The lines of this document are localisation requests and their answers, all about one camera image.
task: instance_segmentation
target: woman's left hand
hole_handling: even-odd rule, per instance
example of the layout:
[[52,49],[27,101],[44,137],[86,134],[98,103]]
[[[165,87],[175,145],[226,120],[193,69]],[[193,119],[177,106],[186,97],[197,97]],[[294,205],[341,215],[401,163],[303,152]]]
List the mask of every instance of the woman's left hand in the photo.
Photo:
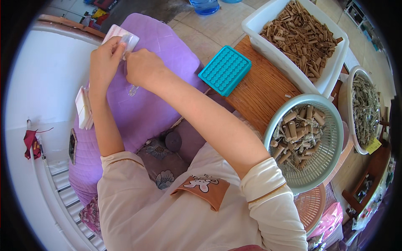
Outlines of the woman's left hand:
[[89,70],[89,98],[104,99],[107,88],[116,74],[126,44],[121,37],[112,37],[91,53]]

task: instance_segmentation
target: pink plastic bag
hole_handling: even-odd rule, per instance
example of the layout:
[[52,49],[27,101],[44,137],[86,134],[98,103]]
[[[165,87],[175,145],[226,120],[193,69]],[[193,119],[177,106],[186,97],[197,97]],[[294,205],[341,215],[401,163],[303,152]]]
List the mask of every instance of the pink plastic bag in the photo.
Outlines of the pink plastic bag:
[[342,223],[342,207],[339,202],[332,204],[327,211],[322,214],[320,223],[314,231],[307,237],[307,239],[324,233],[322,240],[326,238]]

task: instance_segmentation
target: cartoon rabbit print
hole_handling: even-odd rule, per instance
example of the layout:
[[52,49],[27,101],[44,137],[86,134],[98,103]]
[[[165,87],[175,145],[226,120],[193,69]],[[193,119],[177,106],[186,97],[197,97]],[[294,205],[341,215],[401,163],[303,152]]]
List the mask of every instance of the cartoon rabbit print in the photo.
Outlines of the cartoon rabbit print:
[[190,184],[183,185],[184,187],[187,188],[193,188],[195,186],[199,186],[200,190],[204,193],[208,192],[208,184],[211,183],[210,179],[206,180],[190,180]]

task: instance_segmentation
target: teal plastic tray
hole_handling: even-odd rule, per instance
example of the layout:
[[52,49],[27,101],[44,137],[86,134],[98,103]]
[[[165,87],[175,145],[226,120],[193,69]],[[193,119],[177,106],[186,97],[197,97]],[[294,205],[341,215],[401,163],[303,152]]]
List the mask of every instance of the teal plastic tray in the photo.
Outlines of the teal plastic tray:
[[222,96],[229,96],[251,68],[251,61],[224,46],[198,76]]

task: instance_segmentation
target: person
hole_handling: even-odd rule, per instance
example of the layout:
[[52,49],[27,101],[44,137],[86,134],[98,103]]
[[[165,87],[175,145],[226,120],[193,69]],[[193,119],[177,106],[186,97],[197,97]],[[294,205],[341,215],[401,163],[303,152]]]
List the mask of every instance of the person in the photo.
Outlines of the person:
[[260,139],[171,72],[153,52],[127,52],[127,80],[176,109],[207,143],[160,190],[125,151],[106,99],[125,50],[112,37],[91,53],[89,99],[101,154],[100,226],[107,250],[307,250],[293,193]]

